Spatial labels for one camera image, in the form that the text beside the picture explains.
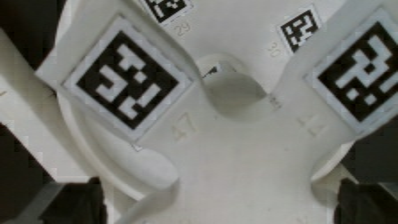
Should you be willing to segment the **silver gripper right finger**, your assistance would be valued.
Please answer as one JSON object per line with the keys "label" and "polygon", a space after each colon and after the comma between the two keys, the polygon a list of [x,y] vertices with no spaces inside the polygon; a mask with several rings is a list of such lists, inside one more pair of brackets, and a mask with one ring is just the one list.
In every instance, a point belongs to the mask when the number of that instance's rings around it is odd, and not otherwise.
{"label": "silver gripper right finger", "polygon": [[342,180],[334,224],[398,224],[398,183]]}

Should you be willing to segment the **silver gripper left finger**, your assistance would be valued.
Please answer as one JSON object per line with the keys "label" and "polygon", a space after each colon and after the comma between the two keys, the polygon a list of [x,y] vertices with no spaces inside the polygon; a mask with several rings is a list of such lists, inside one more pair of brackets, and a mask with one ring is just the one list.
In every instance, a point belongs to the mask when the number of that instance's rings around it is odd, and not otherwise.
{"label": "silver gripper left finger", "polygon": [[50,182],[11,224],[107,224],[104,185],[98,177],[86,183]]}

